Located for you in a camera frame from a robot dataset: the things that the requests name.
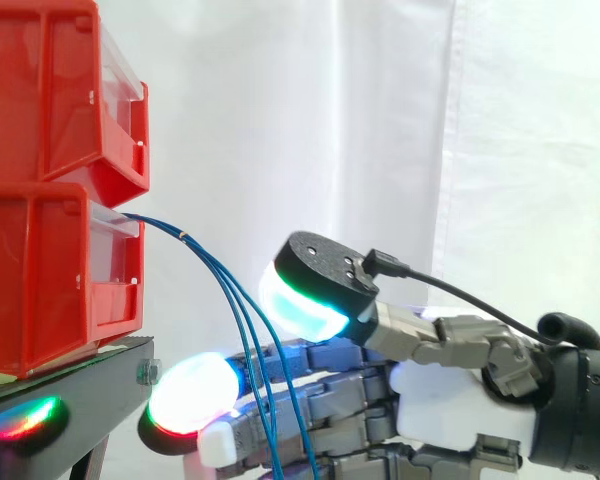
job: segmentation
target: green light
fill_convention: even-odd
[[[349,323],[342,313],[316,302],[287,285],[273,264],[260,282],[262,307],[278,325],[310,342],[322,342],[340,333]]]
[[[20,440],[39,431],[54,416],[58,397],[32,400],[0,413],[0,439]]]

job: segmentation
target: white backdrop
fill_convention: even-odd
[[[151,94],[151,193],[128,210],[186,229],[252,292],[308,229],[433,264],[529,324],[564,309],[600,329],[600,0],[99,3]],[[142,333],[165,365],[238,351],[193,256],[155,231],[146,256]],[[103,480],[182,478],[136,420]]]

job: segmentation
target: black cable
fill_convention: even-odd
[[[520,333],[524,333],[526,336],[534,339],[537,342],[544,343],[545,345],[558,345],[560,343],[559,340],[556,341],[554,339],[546,338],[546,337],[540,335],[533,328],[529,328],[526,325],[523,325],[522,323],[518,322],[517,320],[511,318],[506,313],[501,312],[497,308],[492,307],[488,303],[485,303],[482,300],[480,300],[479,298],[474,297],[470,293],[467,293],[464,290],[459,289],[458,287],[454,287],[453,285],[451,285],[443,280],[440,280],[435,277],[431,277],[425,273],[417,272],[413,269],[409,269],[409,272],[406,274],[406,276],[408,278],[412,278],[414,280],[418,280],[420,282],[426,283],[433,287],[439,288],[440,290],[450,293],[454,297],[458,297],[459,299],[470,303],[474,307],[477,307],[480,310],[482,310],[483,312],[488,313],[492,317],[497,318],[502,323],[510,326],[511,328],[513,328],[515,330],[518,330]]]
[[[538,332],[585,350],[600,351],[600,334],[588,323],[566,313],[547,313],[538,322]]]

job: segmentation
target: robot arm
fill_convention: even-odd
[[[285,346],[285,354],[294,375],[335,373],[297,390],[312,444],[320,456],[321,478],[472,480],[480,478],[483,469],[511,474],[517,471],[517,441],[478,435],[475,446],[462,453],[384,443],[398,435],[396,426],[402,413],[398,395],[389,385],[395,363],[377,352],[334,339],[318,345],[294,342]],[[272,381],[281,381],[279,357],[268,355],[267,360]],[[244,356],[234,357],[231,363],[242,368]],[[308,480],[312,478],[311,469],[289,403],[287,392],[277,394],[278,442],[282,462],[288,465],[285,478]],[[198,438],[201,462],[218,468],[218,478],[232,478],[267,466],[266,446],[253,403],[240,408],[239,414],[220,417]]]
[[[485,478],[485,469],[514,474],[520,456],[600,475],[600,338],[583,322],[549,315],[538,334],[393,257],[376,251],[363,257],[314,234],[292,235],[274,269],[302,298],[265,288],[265,309],[314,342],[284,347],[293,375],[336,373],[298,390],[323,478],[473,480]],[[504,323],[475,316],[431,323],[378,302],[378,274],[426,278]],[[350,341],[330,340],[336,334]],[[574,347],[557,347],[562,341]],[[396,362],[402,363],[393,368]],[[244,370],[244,356],[232,363]],[[265,368],[271,381],[281,379],[273,349]],[[253,388],[244,387],[243,393]],[[286,476],[311,478],[289,395],[278,393],[275,403]],[[385,443],[396,433],[436,446]],[[253,404],[216,418],[190,447],[221,478],[267,466]]]

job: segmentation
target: red plastic bin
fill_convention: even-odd
[[[0,0],[0,182],[114,207],[149,189],[148,90],[92,0]]]
[[[142,326],[144,226],[75,184],[0,184],[0,373]]]

